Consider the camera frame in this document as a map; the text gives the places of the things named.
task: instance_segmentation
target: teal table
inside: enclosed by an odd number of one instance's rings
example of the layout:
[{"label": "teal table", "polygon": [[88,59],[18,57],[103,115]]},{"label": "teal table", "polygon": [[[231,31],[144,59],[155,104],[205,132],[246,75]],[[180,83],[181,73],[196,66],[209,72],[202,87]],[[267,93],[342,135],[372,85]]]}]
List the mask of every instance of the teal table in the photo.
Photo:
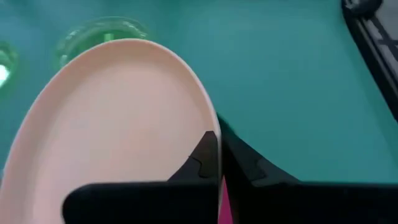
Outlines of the teal table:
[{"label": "teal table", "polygon": [[0,166],[57,72],[57,42],[101,16],[146,25],[196,71],[236,132],[297,178],[398,182],[398,124],[339,0],[0,0],[0,40],[20,56],[0,89]]}]

